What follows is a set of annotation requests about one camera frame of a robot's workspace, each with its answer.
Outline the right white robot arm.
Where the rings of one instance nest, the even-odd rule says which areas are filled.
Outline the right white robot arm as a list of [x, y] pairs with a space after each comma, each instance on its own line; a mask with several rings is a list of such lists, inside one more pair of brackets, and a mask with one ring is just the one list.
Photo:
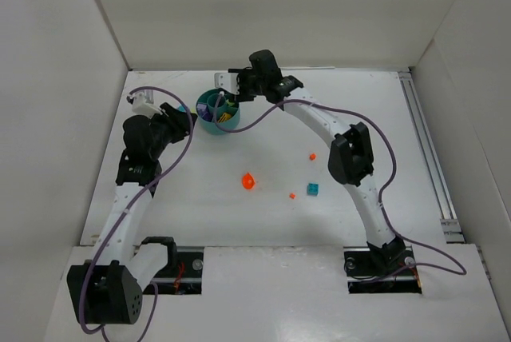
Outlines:
[[233, 101], [252, 101], [263, 96], [268, 102], [299, 119], [328, 146], [327, 168], [343, 185], [361, 217], [370, 257], [384, 271], [398, 264], [405, 251], [403, 239], [388, 225], [373, 178], [374, 153], [370, 130], [364, 118], [347, 124], [319, 104], [294, 76], [283, 75], [274, 54], [259, 50], [249, 56], [250, 66], [215, 75], [215, 87], [231, 94]]

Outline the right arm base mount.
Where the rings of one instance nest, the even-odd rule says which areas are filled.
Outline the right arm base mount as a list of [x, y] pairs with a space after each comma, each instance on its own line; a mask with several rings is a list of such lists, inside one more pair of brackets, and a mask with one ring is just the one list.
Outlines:
[[343, 256], [350, 294], [422, 294], [417, 269], [404, 268], [414, 263], [410, 246], [389, 268], [377, 266], [368, 247], [345, 248]]

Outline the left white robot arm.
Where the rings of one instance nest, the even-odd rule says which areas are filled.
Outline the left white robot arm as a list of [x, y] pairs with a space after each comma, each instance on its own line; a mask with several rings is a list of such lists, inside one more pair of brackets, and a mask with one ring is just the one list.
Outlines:
[[91, 260], [69, 268], [66, 281], [75, 316], [91, 324], [134, 324], [141, 313], [143, 291], [163, 268], [176, 265], [172, 237], [136, 236], [166, 175], [159, 157], [170, 144], [190, 142], [196, 114], [168, 103], [156, 112], [133, 115], [122, 125], [125, 147], [119, 161], [113, 207], [93, 248]]

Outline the orange round lego piece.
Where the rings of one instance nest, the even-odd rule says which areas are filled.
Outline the orange round lego piece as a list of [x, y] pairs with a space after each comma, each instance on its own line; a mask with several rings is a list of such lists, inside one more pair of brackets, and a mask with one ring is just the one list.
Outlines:
[[250, 173], [245, 173], [241, 177], [241, 185], [246, 190], [252, 190], [256, 187], [256, 180]]

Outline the dark purple long lego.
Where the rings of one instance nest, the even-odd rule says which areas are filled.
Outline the dark purple long lego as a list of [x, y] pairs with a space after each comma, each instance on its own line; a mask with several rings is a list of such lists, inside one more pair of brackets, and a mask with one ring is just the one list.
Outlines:
[[198, 103], [196, 105], [196, 112], [202, 120], [209, 121], [209, 122], [212, 121], [212, 114], [210, 113], [207, 104]]

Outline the yellow lego brick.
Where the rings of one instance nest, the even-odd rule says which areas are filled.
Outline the yellow lego brick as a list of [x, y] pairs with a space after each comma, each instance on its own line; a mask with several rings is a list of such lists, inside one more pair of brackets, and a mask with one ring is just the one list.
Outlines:
[[223, 122], [226, 122], [226, 121], [229, 121], [230, 119], [232, 118], [232, 115], [230, 113], [223, 113], [219, 118], [218, 118], [218, 122], [219, 123], [223, 123]]

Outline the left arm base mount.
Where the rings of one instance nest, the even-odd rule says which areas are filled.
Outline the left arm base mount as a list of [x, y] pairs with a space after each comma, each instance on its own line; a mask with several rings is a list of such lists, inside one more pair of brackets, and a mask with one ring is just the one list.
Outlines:
[[177, 246], [172, 237], [146, 237], [142, 245], [162, 245], [168, 263], [152, 278], [163, 296], [200, 295], [204, 267], [204, 247]]

